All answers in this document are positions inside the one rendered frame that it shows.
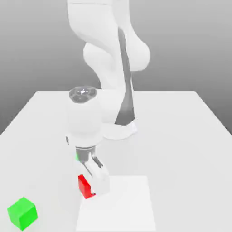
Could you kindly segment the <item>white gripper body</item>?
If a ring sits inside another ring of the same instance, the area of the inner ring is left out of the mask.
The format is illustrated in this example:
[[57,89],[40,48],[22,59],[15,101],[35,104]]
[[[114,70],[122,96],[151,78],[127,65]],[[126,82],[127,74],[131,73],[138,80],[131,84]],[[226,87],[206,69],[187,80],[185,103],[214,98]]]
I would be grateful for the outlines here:
[[108,170],[102,163],[96,163],[94,160],[87,162],[77,162],[78,174],[83,174],[90,184],[91,193],[108,193],[110,191],[110,177]]

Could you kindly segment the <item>small red cube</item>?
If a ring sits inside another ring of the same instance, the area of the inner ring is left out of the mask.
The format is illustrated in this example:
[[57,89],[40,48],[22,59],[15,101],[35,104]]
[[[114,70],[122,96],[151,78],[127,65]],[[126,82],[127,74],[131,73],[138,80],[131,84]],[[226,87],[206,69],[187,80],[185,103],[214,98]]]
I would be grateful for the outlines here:
[[91,186],[85,179],[83,174],[78,176],[78,187],[85,199],[91,198],[96,195],[96,193],[91,192]]

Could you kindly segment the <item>small green cube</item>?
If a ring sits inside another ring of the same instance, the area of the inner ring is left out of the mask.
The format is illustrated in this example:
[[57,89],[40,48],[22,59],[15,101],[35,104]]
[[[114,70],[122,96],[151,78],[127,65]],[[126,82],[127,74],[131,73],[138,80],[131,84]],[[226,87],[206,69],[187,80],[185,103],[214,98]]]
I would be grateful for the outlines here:
[[10,221],[21,231],[38,219],[37,209],[34,203],[26,197],[22,197],[7,208]]

